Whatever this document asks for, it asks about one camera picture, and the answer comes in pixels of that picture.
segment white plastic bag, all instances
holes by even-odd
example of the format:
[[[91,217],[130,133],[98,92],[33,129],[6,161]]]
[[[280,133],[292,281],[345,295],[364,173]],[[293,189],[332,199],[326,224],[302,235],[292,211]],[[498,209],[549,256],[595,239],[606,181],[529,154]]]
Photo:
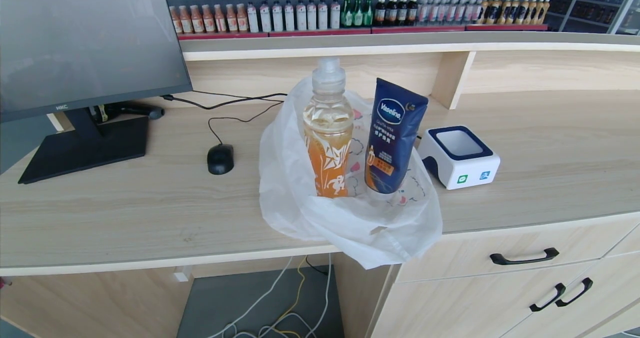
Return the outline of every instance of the white plastic bag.
[[[347,168],[349,197],[316,194],[315,175],[302,138],[302,110],[313,95],[305,78],[285,99],[260,140],[260,208],[277,231],[302,240],[328,240],[365,269],[420,256],[442,235],[438,196],[416,149],[389,201],[370,199],[364,182],[371,103],[347,91],[354,129]]]

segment black handle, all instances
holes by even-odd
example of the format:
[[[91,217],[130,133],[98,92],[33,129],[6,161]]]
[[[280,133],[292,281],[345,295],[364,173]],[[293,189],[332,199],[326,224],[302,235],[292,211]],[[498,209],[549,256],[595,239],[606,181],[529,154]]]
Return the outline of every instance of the black handle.
[[[580,294],[576,295],[575,297],[573,297],[573,299],[569,300],[566,303],[562,299],[558,299],[555,302],[555,305],[557,305],[557,306],[567,306],[567,305],[573,303],[574,300],[576,300],[579,297],[581,297],[584,293],[587,292],[587,290],[590,290],[592,288],[592,286],[594,285],[594,281],[592,281],[590,278],[583,279],[582,283],[584,284],[584,289],[582,290],[582,292],[580,292]]]
[[[489,256],[489,258],[491,258],[491,261],[495,264],[498,265],[513,265],[513,264],[527,264],[527,263],[538,263],[538,262],[544,262],[546,260],[551,260],[553,258],[556,258],[556,256],[558,256],[560,254],[560,252],[555,249],[554,247],[550,247],[544,250],[544,252],[546,253],[546,256],[544,258],[538,258],[538,259],[529,259],[529,260],[508,260],[507,258],[505,258],[505,256],[503,256],[500,253],[494,253],[491,254]]]
[[[547,308],[547,306],[549,306],[549,304],[553,303],[554,301],[556,301],[556,299],[558,299],[560,297],[560,295],[563,295],[565,293],[565,289],[567,287],[565,287],[564,284],[562,283],[558,283],[555,285],[555,297],[551,298],[550,301],[546,302],[543,306],[537,306],[535,304],[531,304],[530,306],[528,306],[531,311],[540,311],[544,308]]]

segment vaseline tube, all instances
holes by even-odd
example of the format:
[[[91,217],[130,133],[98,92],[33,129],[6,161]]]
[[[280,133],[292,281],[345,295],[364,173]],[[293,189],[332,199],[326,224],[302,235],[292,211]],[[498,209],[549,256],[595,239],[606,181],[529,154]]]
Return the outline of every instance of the vaseline tube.
[[[365,182],[375,197],[400,188],[428,103],[424,96],[377,79],[365,164]]]

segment black device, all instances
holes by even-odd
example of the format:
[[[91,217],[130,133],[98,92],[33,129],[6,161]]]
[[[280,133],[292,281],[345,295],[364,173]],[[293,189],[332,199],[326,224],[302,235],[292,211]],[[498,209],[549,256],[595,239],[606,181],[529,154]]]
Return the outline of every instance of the black device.
[[[234,168],[234,147],[231,144],[217,144],[206,154],[208,172],[222,175]]]
[[[98,126],[88,107],[192,90],[167,0],[0,0],[0,12],[0,121],[64,112],[75,128],[46,137],[19,183],[143,156],[148,117]]]

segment computer mouse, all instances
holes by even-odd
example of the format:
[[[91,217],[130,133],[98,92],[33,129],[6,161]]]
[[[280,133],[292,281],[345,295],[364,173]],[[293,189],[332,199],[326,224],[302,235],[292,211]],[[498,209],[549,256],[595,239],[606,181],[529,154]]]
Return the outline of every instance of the computer mouse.
[[[208,172],[215,175],[226,174],[234,168],[234,147],[231,144],[217,144],[206,154]]]

